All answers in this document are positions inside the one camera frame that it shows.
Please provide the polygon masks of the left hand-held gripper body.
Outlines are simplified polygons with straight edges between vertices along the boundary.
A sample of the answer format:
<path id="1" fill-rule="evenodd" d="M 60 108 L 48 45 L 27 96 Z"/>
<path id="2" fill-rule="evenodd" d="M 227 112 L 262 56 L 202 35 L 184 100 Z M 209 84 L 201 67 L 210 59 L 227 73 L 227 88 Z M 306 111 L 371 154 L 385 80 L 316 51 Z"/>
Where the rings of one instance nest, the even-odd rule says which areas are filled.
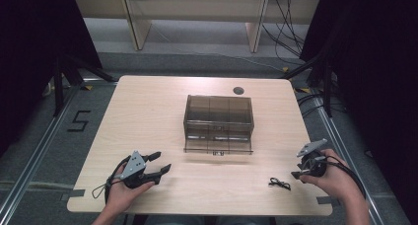
<path id="1" fill-rule="evenodd" d="M 114 177 L 120 179 L 128 188 L 138 188 L 145 183 L 144 176 L 146 163 L 142 159 L 142 155 L 138 151 L 134 151 L 131 156 L 128 156 L 124 162 L 126 163 L 120 174 Z"/>

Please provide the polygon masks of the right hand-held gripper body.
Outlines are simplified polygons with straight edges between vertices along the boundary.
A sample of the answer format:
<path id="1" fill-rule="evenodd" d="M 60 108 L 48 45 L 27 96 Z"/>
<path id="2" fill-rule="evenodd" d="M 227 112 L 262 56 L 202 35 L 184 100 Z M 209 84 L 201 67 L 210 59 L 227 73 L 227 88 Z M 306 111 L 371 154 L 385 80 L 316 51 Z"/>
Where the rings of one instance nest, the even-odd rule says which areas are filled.
<path id="1" fill-rule="evenodd" d="M 301 163 L 298 165 L 300 171 L 305 175 L 313 177 L 322 177 L 326 171 L 325 156 L 319 148 L 326 144 L 326 139 L 307 143 L 297 153 L 297 157 L 301 158 Z"/>

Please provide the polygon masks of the small black wire item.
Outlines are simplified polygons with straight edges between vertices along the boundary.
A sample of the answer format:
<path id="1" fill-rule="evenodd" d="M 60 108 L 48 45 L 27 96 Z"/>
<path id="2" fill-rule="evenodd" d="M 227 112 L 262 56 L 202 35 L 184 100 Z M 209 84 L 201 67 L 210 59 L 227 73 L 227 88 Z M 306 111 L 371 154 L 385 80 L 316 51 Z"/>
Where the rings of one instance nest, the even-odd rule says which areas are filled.
<path id="1" fill-rule="evenodd" d="M 268 185 L 270 187 L 277 186 L 277 187 L 280 187 L 280 188 L 287 189 L 288 191 L 291 191 L 290 184 L 288 184 L 286 182 L 282 182 L 282 181 L 278 180 L 277 178 L 270 178 Z"/>

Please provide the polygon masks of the transparent brown drawer box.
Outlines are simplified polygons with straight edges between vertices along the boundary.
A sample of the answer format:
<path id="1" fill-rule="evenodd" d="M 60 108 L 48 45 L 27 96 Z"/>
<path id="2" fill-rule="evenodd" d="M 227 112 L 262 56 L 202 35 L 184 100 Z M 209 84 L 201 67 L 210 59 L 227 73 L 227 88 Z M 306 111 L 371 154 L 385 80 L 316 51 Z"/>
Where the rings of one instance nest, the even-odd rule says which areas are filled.
<path id="1" fill-rule="evenodd" d="M 253 129 L 251 98 L 189 95 L 183 118 L 183 151 L 250 155 Z"/>

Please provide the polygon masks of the person's right hand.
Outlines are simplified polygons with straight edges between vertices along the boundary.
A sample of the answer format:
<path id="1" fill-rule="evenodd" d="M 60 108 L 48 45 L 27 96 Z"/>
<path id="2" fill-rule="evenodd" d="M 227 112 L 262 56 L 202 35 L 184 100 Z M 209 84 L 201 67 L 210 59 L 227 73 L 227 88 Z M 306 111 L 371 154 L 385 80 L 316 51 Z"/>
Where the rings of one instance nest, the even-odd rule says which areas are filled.
<path id="1" fill-rule="evenodd" d="M 328 165 L 322 177 L 301 175 L 300 180 L 321 188 L 330 196 L 337 198 L 345 206 L 355 201 L 362 202 L 364 197 L 355 181 L 336 166 Z"/>

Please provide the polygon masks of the person's left hand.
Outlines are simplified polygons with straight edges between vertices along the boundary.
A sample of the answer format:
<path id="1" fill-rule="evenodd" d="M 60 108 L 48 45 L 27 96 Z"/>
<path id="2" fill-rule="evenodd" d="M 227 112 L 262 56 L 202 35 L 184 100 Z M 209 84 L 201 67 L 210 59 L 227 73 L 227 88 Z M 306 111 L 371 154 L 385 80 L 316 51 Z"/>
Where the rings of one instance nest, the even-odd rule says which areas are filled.
<path id="1" fill-rule="evenodd" d="M 129 188 L 120 179 L 113 179 L 103 213 L 115 217 L 126 211 L 135 199 L 155 183 L 148 182 L 137 188 Z"/>

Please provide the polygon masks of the grey tape strip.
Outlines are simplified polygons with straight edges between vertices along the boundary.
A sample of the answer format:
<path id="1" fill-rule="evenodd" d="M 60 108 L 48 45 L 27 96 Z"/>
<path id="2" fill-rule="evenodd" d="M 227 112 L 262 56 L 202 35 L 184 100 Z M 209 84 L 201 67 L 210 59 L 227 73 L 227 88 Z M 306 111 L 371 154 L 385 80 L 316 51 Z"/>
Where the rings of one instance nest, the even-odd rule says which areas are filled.
<path id="1" fill-rule="evenodd" d="M 61 201 L 68 201 L 69 198 L 71 197 L 82 197 L 85 194 L 85 190 L 84 189 L 73 189 L 70 190 L 67 193 L 63 193 L 60 197 Z"/>
<path id="2" fill-rule="evenodd" d="M 318 204 L 330 204 L 332 206 L 339 206 L 340 201 L 336 198 L 333 198 L 331 196 L 318 196 L 316 198 L 316 201 Z"/>

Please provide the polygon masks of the black metal stand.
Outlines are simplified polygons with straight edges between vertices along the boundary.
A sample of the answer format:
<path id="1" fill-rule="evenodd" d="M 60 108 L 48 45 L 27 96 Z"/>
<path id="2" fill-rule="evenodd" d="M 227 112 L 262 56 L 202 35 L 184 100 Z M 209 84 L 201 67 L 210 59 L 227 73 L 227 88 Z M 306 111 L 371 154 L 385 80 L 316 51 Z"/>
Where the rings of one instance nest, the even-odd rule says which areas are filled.
<path id="1" fill-rule="evenodd" d="M 316 55 L 303 65 L 284 74 L 282 79 L 290 80 L 308 69 L 311 70 L 311 73 L 307 79 L 307 83 L 310 87 L 317 87 L 320 83 L 323 84 L 322 100 L 324 103 L 324 110 L 328 117 L 332 117 L 330 105 L 332 66 L 330 58 L 326 54 L 320 53 Z"/>
<path id="2" fill-rule="evenodd" d="M 101 70 L 101 68 L 90 65 L 86 61 L 72 55 L 63 54 L 56 58 L 53 67 L 53 82 L 55 87 L 55 112 L 58 116 L 64 108 L 63 78 L 66 78 L 70 86 L 81 86 L 84 79 L 79 72 L 79 68 L 85 69 L 90 73 L 108 82 L 117 82 L 118 79 L 112 77 Z"/>

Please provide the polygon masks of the black curtain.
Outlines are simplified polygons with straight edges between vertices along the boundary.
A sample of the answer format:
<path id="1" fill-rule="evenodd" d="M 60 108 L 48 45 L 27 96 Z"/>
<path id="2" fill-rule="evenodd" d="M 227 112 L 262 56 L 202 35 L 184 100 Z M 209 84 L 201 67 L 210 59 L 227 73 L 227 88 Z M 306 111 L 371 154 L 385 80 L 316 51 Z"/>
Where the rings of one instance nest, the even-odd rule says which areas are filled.
<path id="1" fill-rule="evenodd" d="M 355 4 L 332 68 L 358 130 L 412 225 L 418 225 L 418 0 L 319 0 L 302 58 Z"/>
<path id="2" fill-rule="evenodd" d="M 0 0 L 0 156 L 66 55 L 102 66 L 76 0 Z"/>

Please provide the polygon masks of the beige wooden shelf unit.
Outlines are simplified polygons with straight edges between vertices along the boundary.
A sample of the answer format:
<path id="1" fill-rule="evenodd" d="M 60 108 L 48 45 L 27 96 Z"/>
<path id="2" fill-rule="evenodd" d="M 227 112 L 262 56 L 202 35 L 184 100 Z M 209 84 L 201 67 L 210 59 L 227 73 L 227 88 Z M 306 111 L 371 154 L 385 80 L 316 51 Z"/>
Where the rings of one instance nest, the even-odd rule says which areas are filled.
<path id="1" fill-rule="evenodd" d="M 124 19 L 133 48 L 143 48 L 154 20 L 244 23 L 249 50 L 257 52 L 261 26 L 287 21 L 308 25 L 319 0 L 76 0 L 85 18 Z"/>

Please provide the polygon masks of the aluminium floor rail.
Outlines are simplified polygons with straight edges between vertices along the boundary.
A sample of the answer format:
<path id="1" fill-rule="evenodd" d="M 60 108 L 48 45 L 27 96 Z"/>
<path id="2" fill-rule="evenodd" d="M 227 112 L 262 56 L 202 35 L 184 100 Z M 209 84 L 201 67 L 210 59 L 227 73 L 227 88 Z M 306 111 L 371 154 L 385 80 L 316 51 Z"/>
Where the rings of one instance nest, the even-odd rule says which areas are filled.
<path id="1" fill-rule="evenodd" d="M 358 180 L 363 186 L 364 195 L 366 200 L 370 205 L 369 214 L 371 215 L 371 220 L 373 225 L 386 225 L 383 220 L 383 213 L 379 211 L 377 202 L 371 191 L 366 185 L 366 181 L 361 176 L 358 167 L 355 165 L 353 158 L 351 157 L 340 132 L 338 131 L 333 119 L 328 116 L 327 112 L 324 109 L 324 101 L 322 98 L 315 98 L 313 100 L 314 105 L 318 107 L 318 114 L 326 128 L 326 131 L 329 134 L 329 138 L 332 141 L 332 145 L 335 148 L 336 153 L 349 165 L 351 170 L 357 175 Z"/>
<path id="2" fill-rule="evenodd" d="M 0 225 L 8 225 L 13 217 L 19 203 L 21 202 L 26 189 L 28 188 L 35 172 L 37 171 L 42 159 L 44 158 L 49 146 L 60 125 L 63 118 L 67 115 L 69 106 L 79 91 L 78 87 L 70 87 L 61 109 L 54 114 L 51 121 L 48 123 L 47 129 L 44 131 L 42 138 L 36 145 L 31 157 L 28 159 L 19 177 L 12 183 L 7 196 L 0 205 Z"/>

